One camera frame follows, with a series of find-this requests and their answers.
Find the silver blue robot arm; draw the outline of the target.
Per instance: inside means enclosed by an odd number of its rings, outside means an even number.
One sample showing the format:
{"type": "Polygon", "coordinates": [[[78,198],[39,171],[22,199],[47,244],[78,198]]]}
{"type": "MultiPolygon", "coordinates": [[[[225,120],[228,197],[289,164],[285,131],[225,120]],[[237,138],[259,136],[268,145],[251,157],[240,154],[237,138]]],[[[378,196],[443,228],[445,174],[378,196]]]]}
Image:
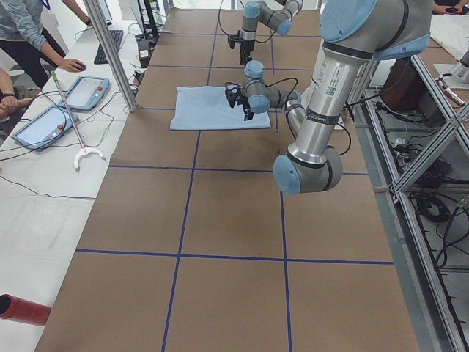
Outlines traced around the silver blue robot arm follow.
{"type": "Polygon", "coordinates": [[[292,19],[302,10],[303,1],[277,1],[283,7],[273,10],[265,1],[248,1],[243,9],[241,29],[235,35],[229,35],[228,43],[231,49],[235,43],[240,44],[240,64],[245,66],[252,60],[258,24],[261,23],[274,33],[281,36],[288,34],[292,28],[292,19]]]}
{"type": "Polygon", "coordinates": [[[432,1],[328,1],[320,18],[325,56],[307,106],[295,91],[268,87],[260,62],[246,64],[239,97],[246,118],[282,108],[295,135],[273,165],[282,192],[327,191],[340,181],[341,160],[328,142],[359,68],[372,59],[421,53],[429,43],[432,6],[432,1]]]}

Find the seated person forearm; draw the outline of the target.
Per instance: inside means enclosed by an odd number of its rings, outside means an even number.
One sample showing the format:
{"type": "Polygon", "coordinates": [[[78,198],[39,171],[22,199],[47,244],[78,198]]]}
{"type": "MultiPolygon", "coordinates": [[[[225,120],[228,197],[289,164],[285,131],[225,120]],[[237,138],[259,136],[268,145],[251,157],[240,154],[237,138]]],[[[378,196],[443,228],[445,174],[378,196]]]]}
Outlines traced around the seated person forearm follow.
{"type": "Polygon", "coordinates": [[[1,69],[1,121],[7,121],[17,110],[27,108],[31,98],[17,99],[14,93],[12,79],[7,71],[1,69]]]}

